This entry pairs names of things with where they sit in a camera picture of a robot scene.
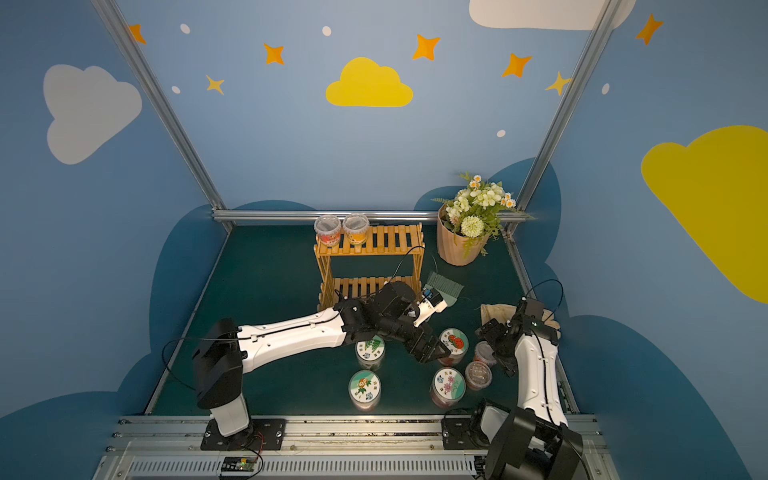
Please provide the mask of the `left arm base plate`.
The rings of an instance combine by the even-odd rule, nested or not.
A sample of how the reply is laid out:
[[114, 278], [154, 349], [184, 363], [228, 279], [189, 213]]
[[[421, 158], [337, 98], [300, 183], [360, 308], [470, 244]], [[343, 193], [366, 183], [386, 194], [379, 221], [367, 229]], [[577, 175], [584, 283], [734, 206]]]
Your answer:
[[245, 430], [224, 436], [215, 419], [208, 422], [200, 445], [202, 451], [278, 451], [287, 421], [283, 418], [252, 419]]

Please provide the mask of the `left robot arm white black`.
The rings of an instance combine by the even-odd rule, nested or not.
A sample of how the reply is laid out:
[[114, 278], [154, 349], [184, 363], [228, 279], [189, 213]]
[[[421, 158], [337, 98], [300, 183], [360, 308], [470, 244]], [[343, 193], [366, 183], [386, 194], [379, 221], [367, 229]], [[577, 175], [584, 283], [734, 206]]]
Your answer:
[[213, 433], [227, 444], [254, 431], [243, 395], [243, 377], [271, 362], [306, 351], [355, 345], [378, 336], [397, 341], [420, 363], [450, 355], [428, 320], [448, 307], [429, 286], [417, 294], [403, 281], [371, 295], [342, 298], [308, 316], [263, 325], [218, 321], [192, 355], [197, 406], [212, 415]]

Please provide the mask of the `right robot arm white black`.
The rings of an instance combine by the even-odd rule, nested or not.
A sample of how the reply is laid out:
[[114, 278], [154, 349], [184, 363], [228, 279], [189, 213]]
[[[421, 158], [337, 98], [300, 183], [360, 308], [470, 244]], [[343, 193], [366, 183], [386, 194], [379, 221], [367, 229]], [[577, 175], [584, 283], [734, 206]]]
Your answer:
[[472, 414], [473, 441], [487, 450], [482, 479], [572, 479], [583, 458], [581, 435], [571, 430], [556, 378], [560, 332], [544, 319], [538, 300], [522, 297], [514, 309], [483, 305], [477, 336], [503, 372], [518, 379], [517, 404], [482, 401]]

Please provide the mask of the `small clear jar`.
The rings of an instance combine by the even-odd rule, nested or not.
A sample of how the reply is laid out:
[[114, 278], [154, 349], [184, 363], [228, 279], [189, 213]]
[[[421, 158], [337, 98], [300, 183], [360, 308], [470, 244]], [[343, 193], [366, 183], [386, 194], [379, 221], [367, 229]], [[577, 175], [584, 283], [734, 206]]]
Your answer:
[[465, 368], [465, 380], [470, 390], [480, 391], [492, 383], [490, 367], [481, 361], [472, 361]]
[[489, 367], [497, 364], [497, 359], [494, 356], [494, 350], [487, 341], [480, 341], [477, 343], [474, 350], [474, 360], [476, 362], [482, 362]]
[[342, 227], [349, 245], [362, 245], [367, 240], [370, 222], [364, 214], [350, 214], [344, 218]]
[[335, 215], [321, 215], [314, 221], [314, 230], [320, 245], [333, 247], [340, 242], [342, 223]]

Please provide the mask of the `bamboo two-tier shelf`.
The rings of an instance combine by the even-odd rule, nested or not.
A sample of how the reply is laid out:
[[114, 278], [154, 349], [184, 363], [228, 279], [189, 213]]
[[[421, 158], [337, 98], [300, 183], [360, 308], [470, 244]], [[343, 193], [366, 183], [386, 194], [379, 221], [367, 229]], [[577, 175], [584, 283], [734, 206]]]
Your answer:
[[318, 308], [323, 310], [342, 297], [367, 297], [389, 281], [403, 281], [414, 291], [422, 288], [425, 242], [422, 226], [373, 226], [360, 245], [345, 236], [327, 246], [318, 241], [314, 255], [321, 286]]

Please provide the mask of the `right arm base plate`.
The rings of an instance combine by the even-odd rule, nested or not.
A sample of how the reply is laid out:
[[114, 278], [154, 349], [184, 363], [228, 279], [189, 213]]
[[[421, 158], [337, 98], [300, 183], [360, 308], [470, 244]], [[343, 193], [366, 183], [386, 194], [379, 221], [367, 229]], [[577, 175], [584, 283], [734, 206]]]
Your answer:
[[448, 416], [441, 420], [442, 443], [445, 450], [487, 450], [496, 426], [483, 426], [475, 417]]

